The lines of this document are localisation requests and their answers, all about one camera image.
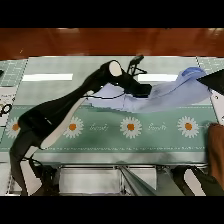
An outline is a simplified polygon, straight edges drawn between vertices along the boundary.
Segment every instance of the daisy print tablecloth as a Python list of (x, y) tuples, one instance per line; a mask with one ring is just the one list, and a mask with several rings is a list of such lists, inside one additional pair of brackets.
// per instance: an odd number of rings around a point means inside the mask
[[(13, 106), (0, 150), (9, 151), (19, 132), (18, 117), (32, 106)], [(204, 152), (207, 129), (217, 122), (213, 107), (198, 105), (133, 114), (80, 107), (64, 134), (41, 153)]]

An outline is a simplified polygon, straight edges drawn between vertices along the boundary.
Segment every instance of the daisy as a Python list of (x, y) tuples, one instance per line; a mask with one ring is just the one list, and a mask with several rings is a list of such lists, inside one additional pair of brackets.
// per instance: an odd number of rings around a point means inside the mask
[(134, 117), (126, 117), (123, 119), (120, 127), (120, 131), (123, 132), (123, 135), (130, 139), (140, 135), (142, 130), (140, 121)]
[(78, 117), (72, 117), (70, 125), (68, 126), (67, 130), (64, 132), (63, 135), (65, 135), (66, 138), (75, 138), (76, 136), (79, 136), (82, 133), (83, 126), (83, 121), (81, 119), (79, 119)]
[(182, 135), (185, 135), (185, 137), (191, 138), (194, 136), (197, 136), (198, 132), (198, 124), (194, 120), (194, 118), (190, 117), (182, 117), (178, 121), (177, 127), (179, 128), (179, 131), (182, 131)]
[(13, 119), (11, 119), (11, 121), (9, 121), (6, 125), (6, 135), (8, 135), (8, 138), (15, 138), (19, 131), (20, 131), (20, 127), (18, 125), (18, 117), (14, 117)]

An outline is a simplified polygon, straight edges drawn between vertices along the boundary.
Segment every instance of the crumpled fabric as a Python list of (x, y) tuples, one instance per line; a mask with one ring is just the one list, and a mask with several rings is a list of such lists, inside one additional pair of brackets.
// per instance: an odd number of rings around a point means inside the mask
[[(203, 76), (206, 76), (203, 69), (189, 67), (180, 72), (176, 81), (153, 86), (148, 98), (135, 98), (130, 94), (125, 94), (115, 99), (89, 98), (87, 102), (94, 107), (111, 108), (132, 113), (165, 111), (198, 103), (209, 98), (211, 92), (208, 87), (196, 80)], [(112, 98), (121, 95), (123, 91), (119, 86), (107, 84), (94, 96)]]
[(208, 128), (209, 175), (216, 178), (224, 190), (224, 126), (213, 123)]

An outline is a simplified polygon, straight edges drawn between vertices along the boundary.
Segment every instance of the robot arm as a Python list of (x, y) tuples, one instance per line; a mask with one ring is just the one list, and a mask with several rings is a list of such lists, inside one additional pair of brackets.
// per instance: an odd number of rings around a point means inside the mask
[(85, 99), (107, 83), (118, 85), (124, 89), (124, 94), (138, 98), (148, 97), (152, 88), (149, 84), (138, 83), (117, 61), (110, 61), (93, 72), (75, 91), (42, 103), (20, 116), (20, 132), (10, 149), (10, 163), (12, 176), (22, 188), (21, 195), (32, 195), (43, 184), (33, 160), (29, 158), (38, 148), (45, 149), (55, 143)]

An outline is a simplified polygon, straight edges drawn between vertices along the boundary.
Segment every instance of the yellow flower center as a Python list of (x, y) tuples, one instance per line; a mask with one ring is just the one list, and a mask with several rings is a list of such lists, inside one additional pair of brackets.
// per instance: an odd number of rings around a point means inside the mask
[(19, 129), (19, 125), (18, 124), (14, 124), (13, 126), (12, 126), (12, 130), (13, 131), (17, 131)]
[(128, 124), (127, 127), (129, 131), (133, 131), (135, 129), (134, 124)]
[(186, 124), (185, 124), (185, 128), (186, 128), (188, 131), (190, 131), (190, 130), (192, 129), (192, 124), (190, 124), (190, 123), (186, 123)]
[(74, 131), (74, 130), (76, 129), (76, 124), (70, 124), (70, 125), (69, 125), (69, 129), (70, 129), (71, 131)]

